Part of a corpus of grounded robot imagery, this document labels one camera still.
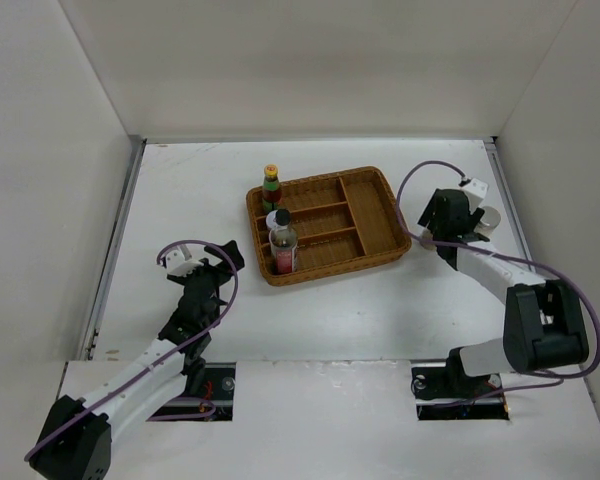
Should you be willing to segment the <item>silver-capped white blue jar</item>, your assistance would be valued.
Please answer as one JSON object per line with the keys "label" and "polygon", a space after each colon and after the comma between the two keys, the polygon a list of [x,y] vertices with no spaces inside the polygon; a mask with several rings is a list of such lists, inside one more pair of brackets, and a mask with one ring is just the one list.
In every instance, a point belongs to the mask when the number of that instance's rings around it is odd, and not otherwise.
{"label": "silver-capped white blue jar", "polygon": [[502,216],[501,213],[492,206],[484,206],[483,211],[484,213],[475,228],[475,232],[490,238],[496,228],[500,225]]}

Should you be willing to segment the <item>dark soy sauce bottle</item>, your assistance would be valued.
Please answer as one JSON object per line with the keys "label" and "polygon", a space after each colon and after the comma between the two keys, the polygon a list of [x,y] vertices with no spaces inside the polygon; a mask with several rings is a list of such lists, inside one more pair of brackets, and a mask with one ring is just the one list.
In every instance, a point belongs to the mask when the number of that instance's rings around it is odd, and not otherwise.
{"label": "dark soy sauce bottle", "polygon": [[273,227],[269,231],[269,243],[276,273],[279,275],[294,273],[298,235],[292,226],[289,210],[278,209],[274,212]]}

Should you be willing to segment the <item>yellow-capped green-label sauce bottle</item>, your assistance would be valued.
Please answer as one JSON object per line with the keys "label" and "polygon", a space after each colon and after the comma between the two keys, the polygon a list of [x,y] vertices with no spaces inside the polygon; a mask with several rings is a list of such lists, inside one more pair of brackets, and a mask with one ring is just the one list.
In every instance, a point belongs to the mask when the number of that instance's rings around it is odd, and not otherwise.
{"label": "yellow-capped green-label sauce bottle", "polygon": [[278,167],[269,164],[264,167],[262,184],[262,204],[266,213],[278,208],[282,197],[281,185],[278,178]]}

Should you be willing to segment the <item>black-capped pepper grinder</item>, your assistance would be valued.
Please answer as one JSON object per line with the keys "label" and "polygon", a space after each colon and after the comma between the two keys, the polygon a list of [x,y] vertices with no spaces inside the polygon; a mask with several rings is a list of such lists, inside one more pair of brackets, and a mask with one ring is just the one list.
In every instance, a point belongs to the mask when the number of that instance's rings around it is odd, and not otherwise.
{"label": "black-capped pepper grinder", "polygon": [[422,248],[429,251],[436,251],[439,248],[440,239],[428,228],[424,228],[420,235],[419,244]]}

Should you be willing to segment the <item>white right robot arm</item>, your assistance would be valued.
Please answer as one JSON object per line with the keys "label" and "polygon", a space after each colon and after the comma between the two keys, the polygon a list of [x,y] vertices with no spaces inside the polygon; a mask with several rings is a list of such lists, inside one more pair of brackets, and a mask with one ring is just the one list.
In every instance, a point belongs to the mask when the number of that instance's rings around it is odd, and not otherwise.
{"label": "white right robot arm", "polygon": [[576,365],[589,357],[580,299],[563,280],[546,279],[499,257],[475,231],[484,210],[461,189],[438,189],[418,224],[428,230],[437,254],[472,278],[504,305],[503,334],[449,353],[444,370],[453,394],[469,394],[492,373],[529,374]]}

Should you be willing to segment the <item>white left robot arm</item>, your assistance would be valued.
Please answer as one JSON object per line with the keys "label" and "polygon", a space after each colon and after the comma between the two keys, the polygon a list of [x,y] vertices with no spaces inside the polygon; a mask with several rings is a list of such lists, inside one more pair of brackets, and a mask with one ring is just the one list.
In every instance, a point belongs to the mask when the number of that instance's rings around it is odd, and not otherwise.
{"label": "white left robot arm", "polygon": [[24,457],[43,478],[104,478],[114,446],[125,434],[146,420],[161,421],[157,412],[169,401],[194,398],[203,390],[202,354],[234,303],[223,300],[220,289],[238,282],[245,263],[234,240],[197,243],[216,263],[193,259],[188,251],[193,244],[176,241],[157,255],[157,264],[181,286],[182,295],[146,350],[95,390],[79,398],[64,395],[52,405]]}

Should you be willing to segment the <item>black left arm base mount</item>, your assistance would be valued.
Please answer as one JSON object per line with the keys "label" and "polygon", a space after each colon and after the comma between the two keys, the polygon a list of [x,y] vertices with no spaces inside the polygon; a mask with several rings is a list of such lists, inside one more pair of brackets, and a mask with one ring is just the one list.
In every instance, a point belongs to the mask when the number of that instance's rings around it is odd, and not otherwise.
{"label": "black left arm base mount", "polygon": [[233,420],[236,363],[198,362],[183,393],[158,409],[150,421],[228,422]]}

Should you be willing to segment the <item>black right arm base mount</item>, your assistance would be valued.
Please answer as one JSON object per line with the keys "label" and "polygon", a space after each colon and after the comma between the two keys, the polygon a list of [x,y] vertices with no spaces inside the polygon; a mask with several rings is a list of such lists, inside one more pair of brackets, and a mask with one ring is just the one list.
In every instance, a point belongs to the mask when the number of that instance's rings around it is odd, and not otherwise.
{"label": "black right arm base mount", "polygon": [[500,375],[468,376],[458,349],[443,363],[414,364],[411,374],[411,392],[420,421],[509,419]]}

